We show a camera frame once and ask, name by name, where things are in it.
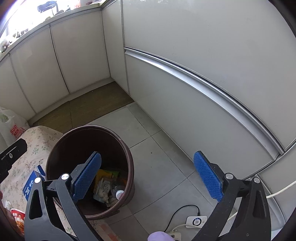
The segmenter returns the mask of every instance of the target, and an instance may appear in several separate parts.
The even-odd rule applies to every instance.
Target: white bottle cap
[[[116,198],[119,200],[121,198],[121,196],[122,196],[123,193],[124,193],[124,190],[118,190],[116,192]]]

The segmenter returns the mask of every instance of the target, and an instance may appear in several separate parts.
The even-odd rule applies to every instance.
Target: floral tablecloth
[[[38,171],[38,165],[41,165],[43,170],[46,169],[49,153],[62,135],[61,132],[48,127],[37,126],[28,129],[21,136],[21,138],[26,141],[28,150],[12,165],[8,177],[0,185],[0,190],[3,193],[3,205],[5,205],[5,201],[7,200],[11,203],[13,208],[17,208],[23,212],[26,211],[27,200],[22,193],[22,189],[32,171]],[[65,230],[75,235],[63,210],[57,205],[56,208]],[[90,224],[103,240],[120,241],[103,220],[90,221]]]

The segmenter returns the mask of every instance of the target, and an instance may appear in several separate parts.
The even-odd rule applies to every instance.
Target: brown trash can
[[[135,185],[133,157],[128,146],[110,129],[103,126],[81,126],[67,132],[50,152],[46,164],[46,180],[58,179],[63,173],[71,173],[78,164],[85,163],[97,151],[101,154],[101,169],[120,170],[127,176],[127,184],[119,201],[111,208],[93,199],[94,181],[85,197],[77,202],[78,208],[88,220],[106,218],[119,212],[130,202]],[[58,198],[54,198],[61,207]]]

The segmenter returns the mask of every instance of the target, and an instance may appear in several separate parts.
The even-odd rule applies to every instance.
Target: plastic bag
[[[7,146],[13,144],[29,128],[25,118],[0,107],[0,134]]]

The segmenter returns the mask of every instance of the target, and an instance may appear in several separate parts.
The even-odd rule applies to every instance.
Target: lavender fabric
[[[149,235],[148,241],[175,241],[175,240],[170,235],[161,231],[157,231]]]

